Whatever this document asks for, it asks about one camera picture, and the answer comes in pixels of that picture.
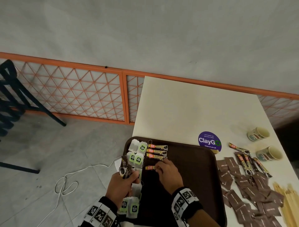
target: white wall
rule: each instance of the white wall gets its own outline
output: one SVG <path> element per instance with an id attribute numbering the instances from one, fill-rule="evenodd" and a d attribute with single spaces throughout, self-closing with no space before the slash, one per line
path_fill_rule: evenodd
<path id="1" fill-rule="evenodd" d="M 2 0 L 0 51 L 299 94 L 298 0 Z"/>

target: mug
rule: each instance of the mug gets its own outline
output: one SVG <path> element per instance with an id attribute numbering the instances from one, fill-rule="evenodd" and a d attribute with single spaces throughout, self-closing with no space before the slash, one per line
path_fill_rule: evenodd
<path id="1" fill-rule="evenodd" d="M 274 146 L 269 146 L 263 150 L 257 151 L 255 154 L 257 155 L 257 158 L 263 162 L 281 160 L 283 156 L 281 151 Z"/>
<path id="2" fill-rule="evenodd" d="M 247 132 L 248 139 L 253 142 L 268 138 L 269 136 L 269 131 L 262 127 L 256 127 L 254 130 Z"/>

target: white cable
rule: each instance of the white cable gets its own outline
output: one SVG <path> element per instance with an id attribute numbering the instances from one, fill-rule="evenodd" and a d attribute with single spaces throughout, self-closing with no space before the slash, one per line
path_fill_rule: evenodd
<path id="1" fill-rule="evenodd" d="M 78 171 L 76 171 L 76 172 L 70 172 L 70 173 L 67 173 L 66 175 L 74 174 L 74 173 L 77 173 L 77 172 L 81 172 L 81 171 L 83 171 L 83 170 L 86 170 L 88 167 L 94 167 L 94 166 L 105 166 L 105 167 L 110 167 L 110 166 L 113 164 L 114 160 L 112 161 L 112 163 L 111 163 L 109 166 L 106 166 L 106 165 L 103 165 L 103 164 L 91 165 L 91 166 L 87 166 L 87 167 L 84 168 L 84 169 L 78 170 Z M 57 208 L 57 206 L 58 206 L 58 202 L 59 202 L 59 198 L 60 198 L 60 196 L 66 196 L 66 195 L 68 195 L 68 194 L 71 194 L 73 191 L 76 190 L 76 188 L 77 188 L 78 185 L 79 185 L 79 183 L 78 183 L 77 181 L 74 181 L 73 183 L 77 183 L 77 186 L 76 186 L 72 191 L 70 191 L 70 192 L 68 192 L 68 193 L 66 193 L 66 194 L 63 194 L 63 193 L 64 193 L 65 191 L 67 191 L 67 190 L 70 188 L 70 186 L 72 186 L 72 184 L 73 184 L 73 183 L 71 183 L 71 185 L 70 185 L 67 189 L 64 190 L 65 183 L 66 183 L 66 180 L 67 180 L 66 175 L 65 175 L 64 177 L 60 178 L 60 179 L 56 182 L 56 184 L 55 184 L 54 192 L 55 192 L 55 194 L 58 194 L 58 198 L 57 198 L 57 204 L 56 204 L 54 210 L 56 210 L 56 208 Z M 58 182 L 59 182 L 61 179 L 64 179 L 64 182 L 63 182 L 63 184 L 62 184 L 62 186 L 61 186 L 61 189 L 60 189 L 60 191 L 59 191 L 59 193 L 58 193 L 58 192 L 56 192 L 56 186 L 57 186 Z M 46 220 L 46 218 L 47 218 L 47 217 L 48 217 L 54 210 L 52 210 L 52 211 L 51 211 L 51 212 L 50 212 L 50 213 L 49 213 L 49 214 L 48 214 L 48 215 L 41 221 L 41 223 L 42 223 L 44 220 Z"/>

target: black and white marker wristband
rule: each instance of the black and white marker wristband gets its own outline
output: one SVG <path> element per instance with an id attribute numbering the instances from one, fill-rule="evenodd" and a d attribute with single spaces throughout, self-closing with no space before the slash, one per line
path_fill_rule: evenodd
<path id="1" fill-rule="evenodd" d="M 81 227 L 114 227 L 117 206 L 107 197 L 102 197 L 87 212 Z"/>
<path id="2" fill-rule="evenodd" d="M 202 204 L 199 202 L 196 195 L 189 188 L 178 188 L 172 194 L 172 197 L 173 202 L 171 208 L 176 213 L 174 213 L 174 216 L 176 218 L 177 223 L 179 221 L 177 219 L 177 216 L 181 218 L 184 222 L 186 222 L 195 214 L 197 210 L 203 209 Z"/>

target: white table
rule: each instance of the white table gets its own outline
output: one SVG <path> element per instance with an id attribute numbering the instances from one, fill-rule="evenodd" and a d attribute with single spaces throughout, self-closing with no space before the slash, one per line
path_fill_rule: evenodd
<path id="1" fill-rule="evenodd" d="M 267 128 L 271 136 L 251 142 L 246 133 L 257 126 Z M 291 183 L 299 192 L 299 180 L 256 95 L 145 77 L 133 136 L 199 145 L 198 136 L 203 131 L 212 132 L 221 140 L 217 160 L 234 156 L 229 142 L 249 149 L 253 156 L 255 151 L 270 145 L 277 147 L 283 152 L 283 159 L 263 163 L 273 175 L 269 186 L 273 189 L 274 181 L 284 187 Z M 232 189 L 242 198 L 235 183 Z M 227 226 L 239 226 L 232 208 L 225 206 L 225 211 Z M 282 217 L 276 218 L 286 226 Z"/>

